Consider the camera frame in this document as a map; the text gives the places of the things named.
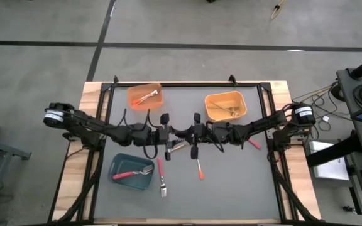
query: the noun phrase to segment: gray tray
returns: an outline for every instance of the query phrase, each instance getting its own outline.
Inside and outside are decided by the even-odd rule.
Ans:
[[[146,112],[131,110],[127,104],[126,89],[116,87],[112,102],[110,123],[117,124],[124,108],[128,109],[127,123],[144,122]],[[159,124],[162,113],[170,114],[170,124],[186,129],[193,122],[195,112],[207,120],[204,99],[209,94],[237,90],[244,96],[248,111],[242,118],[232,121],[247,124],[262,118],[256,87],[172,87],[163,88],[164,104],[151,111],[151,120]],[[185,219],[279,219],[275,186],[269,162],[266,160],[265,134],[252,137],[262,145],[259,151],[250,143],[240,146],[224,145],[221,153],[212,144],[199,145],[199,159],[205,179],[198,177],[197,162],[190,158],[186,147],[164,161],[163,146],[159,156],[163,159],[167,197],[160,197],[160,177],[155,171],[145,191],[116,186],[107,179],[112,158],[126,153],[145,158],[141,147],[122,147],[107,139],[104,162],[97,193],[95,218],[185,218]],[[146,147],[153,155],[153,147]]]

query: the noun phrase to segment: concrete floor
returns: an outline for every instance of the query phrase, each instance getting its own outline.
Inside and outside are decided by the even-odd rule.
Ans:
[[[362,1],[288,0],[269,21],[277,0],[117,0],[106,42],[210,43],[362,47]],[[97,41],[109,0],[0,0],[0,40]],[[0,46],[0,141],[33,153],[14,160],[0,205],[9,225],[46,222],[68,142],[43,125],[50,102],[78,105],[95,48]],[[95,81],[287,80],[292,97],[325,87],[336,70],[356,67],[362,53],[104,48]],[[347,112],[336,100],[339,111]],[[333,109],[329,100],[326,108]],[[320,137],[345,138],[352,123],[332,117]],[[348,189],[315,184],[327,222],[362,225],[341,211]]]

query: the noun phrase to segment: wooden board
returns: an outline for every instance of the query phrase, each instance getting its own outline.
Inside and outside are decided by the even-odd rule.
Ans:
[[[281,109],[284,105],[291,103],[290,93],[286,81],[244,81],[239,83],[259,83],[269,82],[271,83],[273,100],[275,102],[276,109]],[[102,82],[86,82],[80,100],[79,110],[86,112],[86,114],[95,116],[97,110],[97,103],[99,101],[100,89]],[[103,111],[101,119],[105,118],[107,109],[107,100],[103,104]],[[270,113],[270,106],[265,97],[266,112]],[[80,141],[72,142],[69,146],[68,154],[79,150],[81,147]],[[319,207],[315,197],[314,187],[307,166],[304,150],[300,146],[293,146],[291,149],[285,152],[286,160],[288,164],[288,170],[290,173],[290,179],[294,193],[300,198],[304,206],[310,211],[313,216],[321,218]],[[63,176],[58,191],[57,201],[54,208],[53,220],[59,219],[73,204],[77,196],[82,189],[82,182],[84,178],[85,166],[87,162],[88,150],[83,150],[78,154],[71,156],[64,167]],[[95,153],[94,160],[97,159],[98,153]],[[84,218],[88,217],[91,194],[89,192],[88,199],[86,200]],[[286,211],[287,218],[291,218],[290,207],[288,204],[288,198],[284,191],[282,191],[283,204]],[[268,220],[186,220],[186,219],[95,219],[95,223],[110,224],[110,223],[279,223],[280,219],[268,219]]]

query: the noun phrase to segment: blue container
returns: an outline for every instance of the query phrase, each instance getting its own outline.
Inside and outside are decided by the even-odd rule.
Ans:
[[[153,170],[151,173],[147,175],[134,175],[129,178],[124,178],[120,180],[114,180],[112,176],[119,174],[119,173],[125,173],[130,171],[140,171],[146,166],[153,165]],[[155,170],[155,164],[144,158],[139,158],[136,156],[128,155],[128,154],[117,154],[114,156],[114,159],[112,159],[112,163],[110,166],[110,171],[108,173],[109,181],[113,183],[117,183],[119,185],[128,186],[130,188],[136,188],[139,190],[145,190],[149,187],[151,177],[153,176],[153,172]]]

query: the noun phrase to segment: orange container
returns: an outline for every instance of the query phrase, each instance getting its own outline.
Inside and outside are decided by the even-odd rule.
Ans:
[[[128,104],[133,110],[148,110],[163,105],[163,92],[160,83],[151,83],[130,87]]]
[[[205,105],[207,115],[214,122],[238,119],[246,114],[244,97],[237,91],[208,95]]]

